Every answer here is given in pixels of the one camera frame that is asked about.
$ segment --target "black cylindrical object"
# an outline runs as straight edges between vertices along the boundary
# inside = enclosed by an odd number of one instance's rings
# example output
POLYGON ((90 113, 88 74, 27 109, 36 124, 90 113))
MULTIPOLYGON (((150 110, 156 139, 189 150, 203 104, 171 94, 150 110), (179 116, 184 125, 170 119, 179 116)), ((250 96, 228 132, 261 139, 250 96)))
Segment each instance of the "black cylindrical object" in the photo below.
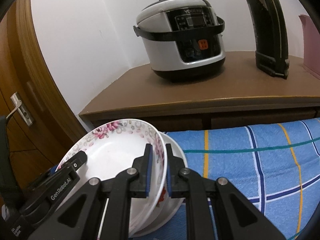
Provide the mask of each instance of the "black cylindrical object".
POLYGON ((287 30, 279 0, 247 0, 256 39, 256 65, 270 76, 287 78, 287 30))

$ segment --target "orange button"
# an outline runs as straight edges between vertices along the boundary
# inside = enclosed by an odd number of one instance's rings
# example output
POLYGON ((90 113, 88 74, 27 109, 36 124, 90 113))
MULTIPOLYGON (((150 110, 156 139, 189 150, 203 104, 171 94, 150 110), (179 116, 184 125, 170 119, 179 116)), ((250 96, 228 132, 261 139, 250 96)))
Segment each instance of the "orange button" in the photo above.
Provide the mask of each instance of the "orange button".
POLYGON ((199 40, 199 41, 198 41, 198 44, 199 44, 199 48, 200 48, 201 50, 204 50, 204 49, 209 48, 209 45, 208 45, 208 41, 207 41, 207 40, 199 40))

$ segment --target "display screen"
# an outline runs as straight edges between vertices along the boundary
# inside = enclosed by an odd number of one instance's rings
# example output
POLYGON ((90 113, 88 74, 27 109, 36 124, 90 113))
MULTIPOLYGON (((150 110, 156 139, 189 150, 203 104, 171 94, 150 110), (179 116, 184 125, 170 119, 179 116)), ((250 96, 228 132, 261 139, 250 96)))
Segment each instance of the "display screen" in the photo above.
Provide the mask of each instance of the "display screen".
POLYGON ((189 26, 205 25, 203 16, 189 17, 187 22, 189 26))

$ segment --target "silver bolt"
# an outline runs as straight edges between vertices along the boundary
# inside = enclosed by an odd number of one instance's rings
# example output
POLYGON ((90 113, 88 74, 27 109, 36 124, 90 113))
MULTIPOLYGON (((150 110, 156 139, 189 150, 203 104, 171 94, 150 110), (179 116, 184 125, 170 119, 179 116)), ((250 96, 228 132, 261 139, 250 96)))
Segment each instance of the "silver bolt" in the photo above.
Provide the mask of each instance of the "silver bolt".
POLYGON ((221 177, 221 178, 218 179, 218 183, 223 186, 223 185, 226 185, 228 183, 228 180, 226 178, 224 178, 224 177, 221 177))
POLYGON ((188 168, 182 168, 182 169, 180 170, 180 172, 181 172, 183 175, 187 175, 187 174, 190 173, 190 169, 188 169, 188 168))
POLYGON ((91 185, 91 186, 95 186, 95 185, 97 185, 99 183, 99 179, 98 178, 91 178, 91 179, 89 179, 89 184, 91 185))
POLYGON ((136 168, 129 168, 129 169, 127 169, 127 173, 129 175, 134 175, 137 173, 137 169, 136 168))

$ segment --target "white rice cooker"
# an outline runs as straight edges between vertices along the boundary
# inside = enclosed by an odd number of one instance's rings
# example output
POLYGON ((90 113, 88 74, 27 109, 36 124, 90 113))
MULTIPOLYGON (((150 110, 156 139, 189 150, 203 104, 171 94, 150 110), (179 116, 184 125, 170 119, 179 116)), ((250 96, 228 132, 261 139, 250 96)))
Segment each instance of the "white rice cooker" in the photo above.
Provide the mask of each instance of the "white rice cooker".
POLYGON ((159 0, 137 16, 151 68, 182 81, 217 73, 225 60, 224 21, 206 0, 159 0))

